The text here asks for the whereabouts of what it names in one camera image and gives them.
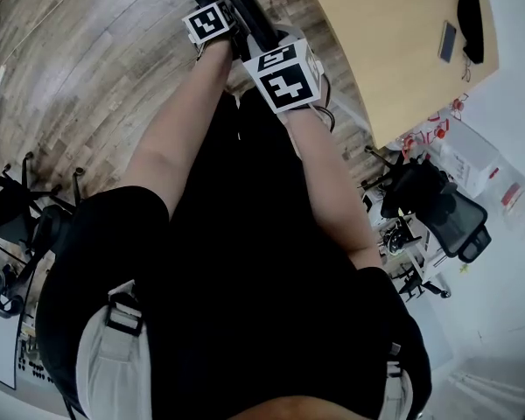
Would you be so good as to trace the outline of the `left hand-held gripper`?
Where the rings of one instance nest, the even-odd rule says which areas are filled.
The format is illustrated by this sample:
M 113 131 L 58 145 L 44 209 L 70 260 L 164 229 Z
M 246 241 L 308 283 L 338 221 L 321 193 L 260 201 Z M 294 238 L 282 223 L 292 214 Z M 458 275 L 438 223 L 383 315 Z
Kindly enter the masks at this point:
M 231 31 L 237 25 L 228 0 L 219 0 L 201 7 L 182 19 L 188 32 L 188 38 L 194 45 L 204 45 Z

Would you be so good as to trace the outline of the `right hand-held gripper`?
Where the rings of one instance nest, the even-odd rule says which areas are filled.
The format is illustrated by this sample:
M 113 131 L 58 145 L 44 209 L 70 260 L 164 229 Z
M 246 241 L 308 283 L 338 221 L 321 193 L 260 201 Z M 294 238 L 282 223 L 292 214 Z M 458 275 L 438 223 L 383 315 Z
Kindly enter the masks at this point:
M 267 52 L 248 35 L 250 59 L 243 65 L 271 110 L 279 114 L 319 100 L 325 71 L 300 30 L 280 24 L 277 32 L 285 37 Z

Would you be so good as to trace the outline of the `person's left forearm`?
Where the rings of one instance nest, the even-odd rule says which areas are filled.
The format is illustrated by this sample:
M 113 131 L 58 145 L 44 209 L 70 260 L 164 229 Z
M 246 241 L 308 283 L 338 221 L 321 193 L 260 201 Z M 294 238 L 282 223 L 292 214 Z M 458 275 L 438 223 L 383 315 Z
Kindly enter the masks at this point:
M 154 116 L 139 140 L 120 185 L 139 186 L 163 203 L 169 222 L 224 93 L 232 66 L 231 40 L 210 41 L 189 75 Z

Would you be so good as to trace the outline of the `person's right forearm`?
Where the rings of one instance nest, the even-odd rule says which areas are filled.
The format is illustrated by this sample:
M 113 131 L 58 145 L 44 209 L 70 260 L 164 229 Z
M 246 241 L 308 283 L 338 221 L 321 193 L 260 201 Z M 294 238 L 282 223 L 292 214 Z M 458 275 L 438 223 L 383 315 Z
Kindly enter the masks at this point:
M 375 232 L 329 129 L 311 109 L 289 111 L 285 120 L 303 164 L 316 222 L 356 268 L 380 268 Z

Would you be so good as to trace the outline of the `person's left white shoe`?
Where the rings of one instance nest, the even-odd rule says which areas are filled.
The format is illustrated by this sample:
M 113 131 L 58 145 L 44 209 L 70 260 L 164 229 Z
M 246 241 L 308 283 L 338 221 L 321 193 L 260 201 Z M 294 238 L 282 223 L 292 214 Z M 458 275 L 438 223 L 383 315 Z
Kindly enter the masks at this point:
M 246 90 L 250 88 L 250 85 L 247 82 L 240 82 L 237 85 L 232 85 L 228 83 L 225 86 L 225 91 L 234 98 L 234 103 L 237 108 L 241 106 L 241 98 Z

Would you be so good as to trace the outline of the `light wooden table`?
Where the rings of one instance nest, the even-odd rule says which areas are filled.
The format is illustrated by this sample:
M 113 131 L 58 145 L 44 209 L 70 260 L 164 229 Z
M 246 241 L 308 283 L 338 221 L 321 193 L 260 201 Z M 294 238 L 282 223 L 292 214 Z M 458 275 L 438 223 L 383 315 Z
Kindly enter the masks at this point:
M 490 0 L 479 0 L 485 58 L 464 71 L 465 38 L 451 62 L 438 57 L 444 21 L 459 24 L 458 0 L 317 0 L 353 74 L 364 118 L 381 148 L 468 93 L 499 68 Z

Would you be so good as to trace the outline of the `red white plastic clips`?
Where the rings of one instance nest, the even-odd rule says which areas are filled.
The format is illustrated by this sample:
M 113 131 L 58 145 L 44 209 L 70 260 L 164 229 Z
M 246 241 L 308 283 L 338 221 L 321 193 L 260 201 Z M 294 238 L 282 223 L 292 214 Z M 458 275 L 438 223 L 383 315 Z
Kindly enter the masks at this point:
M 448 106 L 441 108 L 428 117 L 425 122 L 403 134 L 399 138 L 403 156 L 408 158 L 410 153 L 418 146 L 429 146 L 437 139 L 444 139 L 450 130 L 450 122 L 452 120 L 462 120 L 462 112 L 468 99 L 468 94 L 462 94 Z

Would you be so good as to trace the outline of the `dark smartphone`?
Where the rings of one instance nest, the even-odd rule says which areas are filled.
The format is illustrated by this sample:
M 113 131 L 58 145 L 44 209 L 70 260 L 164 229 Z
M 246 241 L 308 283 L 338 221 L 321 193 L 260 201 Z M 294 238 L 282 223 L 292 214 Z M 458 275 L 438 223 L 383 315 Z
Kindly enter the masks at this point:
M 448 21 L 444 21 L 443 32 L 438 49 L 438 57 L 445 63 L 450 63 L 455 44 L 457 30 Z

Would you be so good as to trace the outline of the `black pouch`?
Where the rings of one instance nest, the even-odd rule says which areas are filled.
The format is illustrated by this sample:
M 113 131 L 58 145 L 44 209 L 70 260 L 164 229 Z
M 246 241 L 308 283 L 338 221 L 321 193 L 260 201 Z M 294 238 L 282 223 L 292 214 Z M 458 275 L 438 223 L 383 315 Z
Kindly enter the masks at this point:
M 463 51 L 472 63 L 484 62 L 484 32 L 480 0 L 458 0 L 459 28 L 465 38 Z

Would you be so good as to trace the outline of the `person's black shirt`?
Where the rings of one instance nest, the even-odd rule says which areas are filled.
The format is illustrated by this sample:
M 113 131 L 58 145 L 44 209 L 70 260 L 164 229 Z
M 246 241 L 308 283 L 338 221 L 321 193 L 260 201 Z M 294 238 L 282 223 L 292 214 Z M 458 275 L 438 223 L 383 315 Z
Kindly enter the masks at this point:
M 81 337 L 128 281 L 155 419 L 227 420 L 286 396 L 377 418 L 392 360 L 411 418 L 430 398 L 416 321 L 382 269 L 355 267 L 315 221 L 301 160 L 255 89 L 221 97 L 173 212 L 140 187 L 80 203 L 36 317 L 43 365 L 75 408 Z

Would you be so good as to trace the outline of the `white box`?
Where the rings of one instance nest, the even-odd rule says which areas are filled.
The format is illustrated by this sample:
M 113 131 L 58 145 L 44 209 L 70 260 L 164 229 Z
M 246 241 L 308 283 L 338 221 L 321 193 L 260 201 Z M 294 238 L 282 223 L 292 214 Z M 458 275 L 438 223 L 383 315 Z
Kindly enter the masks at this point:
M 438 139 L 437 161 L 472 199 L 487 187 L 500 153 L 466 123 L 452 120 Z

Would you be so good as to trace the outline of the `clear water jug red label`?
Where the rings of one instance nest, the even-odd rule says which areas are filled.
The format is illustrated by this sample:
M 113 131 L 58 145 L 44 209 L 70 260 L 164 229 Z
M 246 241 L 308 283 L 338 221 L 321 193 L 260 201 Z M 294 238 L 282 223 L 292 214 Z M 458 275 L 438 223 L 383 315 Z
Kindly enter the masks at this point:
M 525 237 L 525 176 L 501 158 L 487 181 L 486 197 L 507 229 Z

